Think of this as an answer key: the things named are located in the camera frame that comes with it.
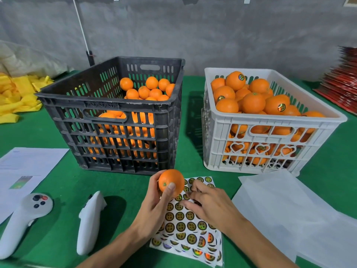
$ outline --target fingernail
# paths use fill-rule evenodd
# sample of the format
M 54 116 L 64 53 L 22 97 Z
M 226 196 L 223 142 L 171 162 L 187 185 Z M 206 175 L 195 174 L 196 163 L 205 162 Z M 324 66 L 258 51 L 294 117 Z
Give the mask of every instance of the fingernail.
M 173 190 L 176 188 L 176 184 L 172 182 L 168 185 L 168 188 Z

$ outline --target yellow foam net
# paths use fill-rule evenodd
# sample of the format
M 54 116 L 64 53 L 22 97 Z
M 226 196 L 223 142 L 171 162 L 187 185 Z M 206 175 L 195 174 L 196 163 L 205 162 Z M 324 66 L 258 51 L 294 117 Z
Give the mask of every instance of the yellow foam net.
M 39 78 L 26 75 L 12 78 L 0 73 L 0 124 L 15 123 L 19 112 L 38 111 L 42 103 L 35 95 L 41 88 L 53 83 L 49 76 Z

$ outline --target forearm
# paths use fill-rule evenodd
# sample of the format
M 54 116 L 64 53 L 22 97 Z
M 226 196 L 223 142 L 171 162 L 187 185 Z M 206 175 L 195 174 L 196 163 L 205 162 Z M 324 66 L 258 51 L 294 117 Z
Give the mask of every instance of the forearm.
M 87 258 L 77 268 L 119 268 L 145 242 L 146 240 L 139 237 L 137 231 L 130 227 L 119 234 L 112 243 Z
M 258 268 L 297 268 L 248 220 L 239 218 L 227 231 L 228 237 Z

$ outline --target gray concrete wall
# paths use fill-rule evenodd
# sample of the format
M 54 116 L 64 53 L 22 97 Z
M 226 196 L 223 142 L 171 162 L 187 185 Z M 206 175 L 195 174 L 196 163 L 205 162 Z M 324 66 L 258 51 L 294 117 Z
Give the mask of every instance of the gray concrete wall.
M 272 68 L 317 80 L 357 47 L 357 8 L 345 0 L 78 0 L 96 62 L 112 56 L 180 57 L 205 67 Z M 0 39 L 88 67 L 72 0 L 3 0 Z

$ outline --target green table surface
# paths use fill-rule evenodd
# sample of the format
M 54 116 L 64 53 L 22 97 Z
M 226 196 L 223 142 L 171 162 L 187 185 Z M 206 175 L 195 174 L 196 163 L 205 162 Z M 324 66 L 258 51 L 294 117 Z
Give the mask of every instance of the green table surface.
M 311 91 L 306 83 L 297 84 Z M 217 187 L 233 197 L 241 183 L 242 174 L 209 171 L 202 162 L 201 108 L 203 105 L 204 77 L 185 76 L 182 90 L 182 120 L 175 168 L 185 177 L 212 176 Z M 298 177 L 332 207 L 357 218 L 357 117 L 339 109 L 348 117 Z M 15 124 L 0 125 L 0 157 L 14 147 L 67 148 L 59 131 L 45 109 L 24 113 Z M 54 199 L 52 212 L 40 218 L 27 232 L 11 258 L 0 261 L 0 267 L 23 267 L 26 264 L 65 268 L 75 267 L 86 257 L 76 253 L 80 220 L 78 214 L 90 194 L 100 190 L 108 202 L 101 213 L 101 225 L 95 251 L 107 245 L 130 226 L 144 199 L 149 176 L 114 174 L 81 169 L 72 153 L 65 157 L 35 189 Z M 8 220 L 0 225 L 3 232 Z M 254 265 L 226 237 L 223 239 L 224 267 L 254 267 Z M 208 267 L 198 261 L 142 247 L 124 264 L 124 267 Z M 303 268 L 317 267 L 297 258 Z

